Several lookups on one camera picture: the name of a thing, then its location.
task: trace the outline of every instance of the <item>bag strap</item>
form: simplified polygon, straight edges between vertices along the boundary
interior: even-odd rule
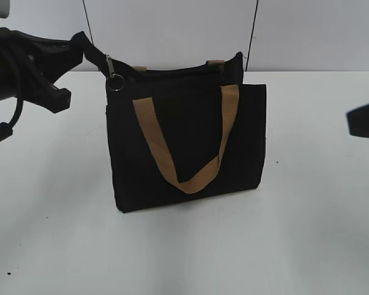
[[[213,66],[213,65],[224,65],[225,61],[224,60],[208,60],[207,64],[209,66]]]
[[[79,32],[75,34],[70,41],[75,46],[78,46],[84,51],[85,58],[92,64],[97,66],[100,72],[105,77],[109,77],[109,68],[106,62],[106,55],[98,50],[87,38],[85,32]],[[129,66],[121,61],[113,60],[115,72],[126,77],[127,79],[141,79],[143,76],[132,66]]]
[[[133,66],[133,68],[137,71],[137,72],[146,72],[148,70],[147,67],[145,66]]]
[[[178,181],[177,171],[171,153],[156,117],[153,99],[149,97],[133,100],[138,122],[162,176],[166,181],[186,194],[194,194],[201,191],[216,178],[220,170],[227,140],[237,114],[239,103],[238,85],[221,86],[221,99],[223,134],[221,136],[219,153],[189,181],[183,183],[179,183]]]

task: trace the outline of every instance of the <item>white backdrop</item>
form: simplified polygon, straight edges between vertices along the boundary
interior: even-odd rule
[[[0,26],[58,39],[87,32],[82,0],[11,2]],[[85,2],[99,48],[153,68],[246,53],[255,8],[255,0]],[[369,0],[260,0],[250,69],[369,71]]]

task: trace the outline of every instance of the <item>cable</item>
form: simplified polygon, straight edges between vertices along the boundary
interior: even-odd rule
[[[84,4],[84,10],[85,10],[85,15],[86,15],[86,20],[87,20],[87,26],[89,27],[90,38],[91,38],[91,40],[92,40],[92,44],[94,45],[92,29],[91,29],[91,27],[90,27],[89,16],[87,15],[87,9],[86,9],[85,0],[82,0],[82,2],[83,2],[83,4]]]
[[[254,10],[254,19],[253,19],[253,26],[252,26],[252,35],[250,36],[250,42],[248,45],[248,52],[247,52],[247,61],[246,61],[246,71],[248,68],[248,62],[250,60],[250,51],[252,49],[252,42],[253,42],[253,35],[254,35],[254,27],[256,25],[256,18],[257,18],[257,12],[258,12],[258,2],[259,0],[256,0],[256,9]]]
[[[17,83],[17,106],[15,108],[14,115],[9,123],[0,123],[0,141],[10,137],[12,135],[12,129],[18,122],[23,109],[23,97],[22,97],[22,82],[20,74],[20,66],[17,64],[16,59],[12,57],[14,47],[13,44],[5,39],[6,45],[9,49],[4,49],[0,46],[0,55],[8,62],[9,68],[12,70],[12,74],[15,77]]]

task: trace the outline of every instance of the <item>bag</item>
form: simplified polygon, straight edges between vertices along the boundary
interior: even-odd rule
[[[101,53],[83,33],[73,40],[107,77],[108,144],[119,210],[258,187],[266,86],[242,84],[241,53],[196,68],[139,71]]]

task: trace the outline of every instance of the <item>white table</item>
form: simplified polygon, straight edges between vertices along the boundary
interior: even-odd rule
[[[114,203],[103,77],[61,79],[61,114],[27,104],[0,144],[0,295],[369,294],[369,139],[345,117],[369,103],[369,73],[245,81],[268,87],[261,186],[129,214]]]

